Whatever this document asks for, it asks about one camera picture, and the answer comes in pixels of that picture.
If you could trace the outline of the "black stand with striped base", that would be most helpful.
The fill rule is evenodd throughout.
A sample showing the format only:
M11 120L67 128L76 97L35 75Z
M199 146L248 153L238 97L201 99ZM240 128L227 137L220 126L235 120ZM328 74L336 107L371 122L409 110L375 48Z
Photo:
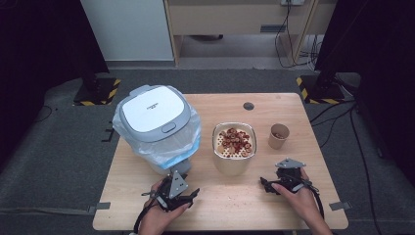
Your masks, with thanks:
M120 80L114 77L98 78L94 71L80 69L82 84L73 98L75 106L109 105L118 89Z
M296 79L306 104L340 104L345 95L333 73L305 74Z

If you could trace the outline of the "small brown paper cup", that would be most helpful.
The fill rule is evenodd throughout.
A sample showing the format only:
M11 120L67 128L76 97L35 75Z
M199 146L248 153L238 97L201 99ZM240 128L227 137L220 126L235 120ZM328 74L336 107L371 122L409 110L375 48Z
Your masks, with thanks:
M275 132L280 132L286 136L284 139L280 139L274 136ZM290 130L289 128L282 123L275 123L270 128L270 134L268 138L268 145L274 149L279 150L282 148L288 137L290 136Z

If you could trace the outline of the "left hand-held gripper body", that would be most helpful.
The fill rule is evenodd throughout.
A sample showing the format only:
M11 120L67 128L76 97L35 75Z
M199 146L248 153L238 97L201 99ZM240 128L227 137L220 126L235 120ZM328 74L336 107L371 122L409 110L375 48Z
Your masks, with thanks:
M186 177L186 174L174 171L161 182L156 199L164 211L174 211L183 206L183 201L187 199L186 196L182 196L182 193L188 189Z

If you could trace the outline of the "light wooden desk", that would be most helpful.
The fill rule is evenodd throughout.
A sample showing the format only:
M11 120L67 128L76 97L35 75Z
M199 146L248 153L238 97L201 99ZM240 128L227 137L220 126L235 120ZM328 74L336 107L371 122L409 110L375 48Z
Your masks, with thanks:
M281 6L281 0L163 0L175 61L188 35L280 35L289 63L298 62L304 39L323 35L338 0L305 0Z

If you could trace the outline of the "person's left hand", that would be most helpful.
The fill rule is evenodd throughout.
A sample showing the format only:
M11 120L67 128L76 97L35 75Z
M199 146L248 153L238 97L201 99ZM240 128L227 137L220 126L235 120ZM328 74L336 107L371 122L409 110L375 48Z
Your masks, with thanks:
M145 202L143 208L148 210L141 219L138 229L142 226L153 226L159 228L163 227L165 230L173 220L182 215L186 210L188 210L189 207L187 205L183 205L174 211L166 212L160 208L155 199L149 198Z

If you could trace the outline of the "large beige paper tub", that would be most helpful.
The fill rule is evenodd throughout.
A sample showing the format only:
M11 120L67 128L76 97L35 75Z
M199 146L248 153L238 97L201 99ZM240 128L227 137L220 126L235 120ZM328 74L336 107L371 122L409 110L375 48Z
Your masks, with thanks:
M253 128L242 122L219 123L212 133L213 162L219 172L228 176L244 173L256 153Z

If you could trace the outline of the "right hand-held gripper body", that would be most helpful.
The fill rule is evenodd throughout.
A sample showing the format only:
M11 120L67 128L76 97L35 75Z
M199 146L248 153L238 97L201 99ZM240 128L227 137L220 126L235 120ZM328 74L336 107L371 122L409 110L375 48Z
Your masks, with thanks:
M278 184L292 193L297 193L303 187L300 169L305 166L305 163L286 158L275 166L277 167Z

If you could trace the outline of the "white cabinet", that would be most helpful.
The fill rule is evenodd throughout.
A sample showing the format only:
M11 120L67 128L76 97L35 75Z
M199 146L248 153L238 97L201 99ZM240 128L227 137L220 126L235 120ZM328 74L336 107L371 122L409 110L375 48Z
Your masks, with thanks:
M108 62L172 61L163 0L81 0Z

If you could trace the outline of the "black curtain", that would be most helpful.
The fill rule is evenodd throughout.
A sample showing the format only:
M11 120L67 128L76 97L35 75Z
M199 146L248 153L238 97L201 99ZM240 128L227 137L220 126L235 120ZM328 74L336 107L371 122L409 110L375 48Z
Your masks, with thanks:
M97 94L107 70L80 0L0 0L0 167L50 88L81 77Z
M415 185L415 0L338 0L317 61L319 90L360 75L357 102L381 149Z

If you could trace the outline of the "person's right hand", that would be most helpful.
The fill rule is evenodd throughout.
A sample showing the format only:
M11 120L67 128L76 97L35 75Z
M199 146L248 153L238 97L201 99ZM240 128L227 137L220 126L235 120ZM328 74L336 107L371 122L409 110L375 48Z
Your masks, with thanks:
M288 201L309 228L316 227L318 222L323 221L311 190L301 187L297 193L292 193L280 184L272 183L271 186Z

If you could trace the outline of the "grey tape strip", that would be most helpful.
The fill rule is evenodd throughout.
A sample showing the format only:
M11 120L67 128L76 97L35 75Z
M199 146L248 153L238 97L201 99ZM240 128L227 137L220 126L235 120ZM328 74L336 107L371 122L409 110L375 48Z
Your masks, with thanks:
M352 204L350 202L335 202L335 203L331 203L329 207L332 211L338 211L338 210L346 211L352 208Z
M87 212L90 213L90 214L95 214L96 211L99 211L99 210L108 210L110 208L110 206L111 206L110 202L97 203L95 206L90 206L87 209Z

